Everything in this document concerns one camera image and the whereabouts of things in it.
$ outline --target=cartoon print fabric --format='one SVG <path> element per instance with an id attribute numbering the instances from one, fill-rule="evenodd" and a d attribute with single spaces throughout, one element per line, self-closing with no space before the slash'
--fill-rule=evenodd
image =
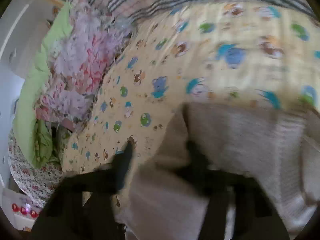
<path id="1" fill-rule="evenodd" d="M 106 74 L 92 119 L 70 138 L 63 170 L 76 156 L 72 169 L 90 172 L 133 140 L 126 187 L 115 198 L 122 207 L 134 171 L 155 153 L 182 102 L 317 107 L 319 35 L 308 16 L 261 2 L 195 4 L 142 22 Z"/>

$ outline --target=white wall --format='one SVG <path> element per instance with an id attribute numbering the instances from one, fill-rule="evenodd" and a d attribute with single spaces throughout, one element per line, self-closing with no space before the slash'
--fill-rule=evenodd
<path id="1" fill-rule="evenodd" d="M 10 177 L 7 156 L 13 105 L 48 31 L 46 19 L 52 19 L 52 6 L 45 0 L 12 0 L 0 19 L 0 183 L 5 187 Z M 16 56 L 9 61 L 14 51 Z"/>

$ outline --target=folded cloth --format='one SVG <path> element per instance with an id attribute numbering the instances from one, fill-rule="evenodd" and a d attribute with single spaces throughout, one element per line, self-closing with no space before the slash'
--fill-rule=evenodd
<path id="1" fill-rule="evenodd" d="M 294 237 L 316 209 L 316 202 L 307 202 L 310 194 L 305 193 L 305 185 L 310 191 L 310 185 L 316 185 L 301 167 L 310 162 L 304 162 L 308 151 L 319 148 L 320 135 L 313 132 L 318 119 L 312 111 L 184 105 L 169 122 L 156 155 L 133 177 L 129 203 L 118 219 L 139 240 L 197 239 L 208 199 L 168 171 L 188 165 L 185 145 L 190 139 L 200 146 L 212 169 L 254 177 Z M 227 224 L 225 239 L 232 237 L 232 231 Z"/>

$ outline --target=pink floral fabric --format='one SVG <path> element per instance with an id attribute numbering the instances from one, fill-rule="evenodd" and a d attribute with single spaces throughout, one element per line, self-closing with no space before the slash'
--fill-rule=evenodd
<path id="1" fill-rule="evenodd" d="M 12 130 L 9 133 L 8 163 L 19 188 L 39 207 L 44 206 L 62 179 L 61 167 L 53 163 L 34 169 L 23 156 Z"/>
<path id="2" fill-rule="evenodd" d="M 70 12 L 73 31 L 70 37 L 56 41 L 48 57 L 52 75 L 36 103 L 36 117 L 61 122 L 85 119 L 90 111 L 106 69 L 120 54 L 128 29 L 110 23 L 110 17 L 79 4 Z"/>

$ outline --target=bed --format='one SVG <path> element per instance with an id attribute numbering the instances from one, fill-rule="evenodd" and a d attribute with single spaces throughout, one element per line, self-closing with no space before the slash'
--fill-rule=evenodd
<path id="1" fill-rule="evenodd" d="M 84 0 L 68 1 L 76 7 Z M 114 197 L 119 214 L 134 172 L 155 153 L 182 102 L 319 108 L 320 23 L 305 0 L 85 1 L 106 15 L 128 16 L 138 32 L 131 31 L 124 52 L 114 53 L 89 114 L 81 122 L 71 119 L 76 132 L 61 166 L 90 172 L 132 141 L 136 155 L 126 187 Z M 62 121 L 61 113 L 55 112 L 55 121 Z M 37 117 L 47 118 L 43 112 Z M 299 202 L 287 229 L 301 230 L 314 210 Z"/>

